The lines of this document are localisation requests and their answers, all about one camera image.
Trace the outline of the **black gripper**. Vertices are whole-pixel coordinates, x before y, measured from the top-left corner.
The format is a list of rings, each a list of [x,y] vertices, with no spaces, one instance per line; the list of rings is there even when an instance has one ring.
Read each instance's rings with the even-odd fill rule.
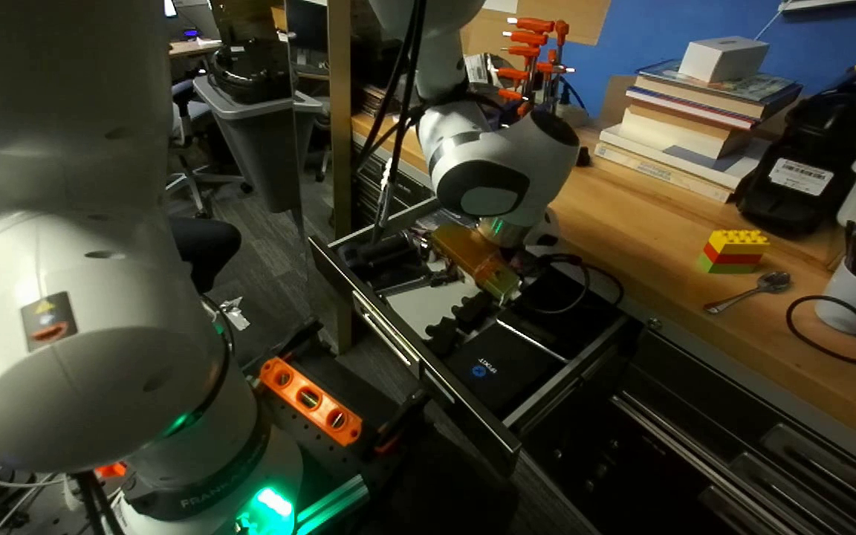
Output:
[[[442,224],[427,236],[427,240],[488,294],[512,297],[519,288],[519,278],[509,264],[509,257],[481,233]]]

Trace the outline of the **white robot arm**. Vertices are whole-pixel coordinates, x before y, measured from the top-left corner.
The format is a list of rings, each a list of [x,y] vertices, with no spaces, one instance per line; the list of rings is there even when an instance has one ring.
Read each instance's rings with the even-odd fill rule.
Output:
[[[295,535],[275,431],[166,224],[161,0],[0,0],[0,466],[109,535]]]

